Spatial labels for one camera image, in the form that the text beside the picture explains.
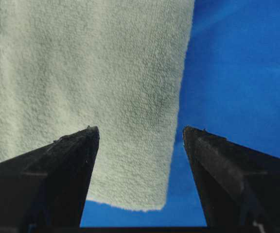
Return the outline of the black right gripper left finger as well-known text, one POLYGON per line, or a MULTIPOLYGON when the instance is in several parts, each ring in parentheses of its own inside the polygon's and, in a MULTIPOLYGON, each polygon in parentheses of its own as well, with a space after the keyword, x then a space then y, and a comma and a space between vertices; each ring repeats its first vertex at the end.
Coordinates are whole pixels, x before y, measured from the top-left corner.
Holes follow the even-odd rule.
POLYGON ((0 233, 78 230, 99 148, 87 127, 0 163, 0 233))

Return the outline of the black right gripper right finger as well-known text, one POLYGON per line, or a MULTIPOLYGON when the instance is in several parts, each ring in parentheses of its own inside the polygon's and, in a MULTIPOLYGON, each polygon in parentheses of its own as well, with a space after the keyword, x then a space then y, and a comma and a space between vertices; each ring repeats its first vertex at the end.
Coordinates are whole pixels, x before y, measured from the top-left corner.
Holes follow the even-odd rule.
POLYGON ((183 141, 208 227, 280 233, 280 158, 190 126, 183 141))

